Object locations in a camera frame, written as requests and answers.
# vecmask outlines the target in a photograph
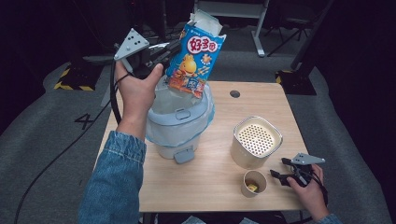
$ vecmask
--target beige container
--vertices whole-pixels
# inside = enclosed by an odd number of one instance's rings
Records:
[[[262,167],[282,144],[282,134],[267,120],[253,116],[233,129],[231,156],[245,169]]]
[[[244,175],[241,192],[245,197],[252,198],[263,193],[267,188],[267,179],[259,171],[249,170]]]

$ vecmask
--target denim jacket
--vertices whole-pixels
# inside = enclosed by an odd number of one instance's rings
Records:
[[[126,133],[110,132],[78,210],[78,223],[138,223],[146,144]],[[331,214],[319,224],[341,223]]]

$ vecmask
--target right hand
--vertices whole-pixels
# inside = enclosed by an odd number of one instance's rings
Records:
[[[323,170],[316,164],[312,164],[312,169],[323,184]],[[288,177],[288,181],[314,221],[319,221],[330,214],[324,202],[323,193],[316,181],[311,180],[305,188],[302,188],[292,177]]]
[[[124,65],[116,62],[115,77],[120,80],[127,74]],[[163,75],[163,65],[157,64],[146,79],[128,76],[118,82],[122,97],[122,120],[118,132],[131,134],[145,140],[146,119],[155,98],[155,86]]]

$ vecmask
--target blue snack bag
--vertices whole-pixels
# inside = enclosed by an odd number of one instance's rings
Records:
[[[169,77],[169,87],[201,98],[226,35],[218,36],[221,26],[215,18],[202,11],[198,13],[201,15],[195,18],[198,21],[190,21],[184,26],[180,35],[180,53],[171,60],[165,74]],[[209,33],[197,24],[212,31],[215,28],[215,33]]]

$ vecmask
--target cartoon character on bag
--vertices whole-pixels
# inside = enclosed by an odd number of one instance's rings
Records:
[[[191,54],[186,54],[183,57],[183,61],[174,73],[174,77],[183,80],[182,86],[186,86],[189,82],[190,77],[196,77],[195,71],[197,69],[197,63]]]

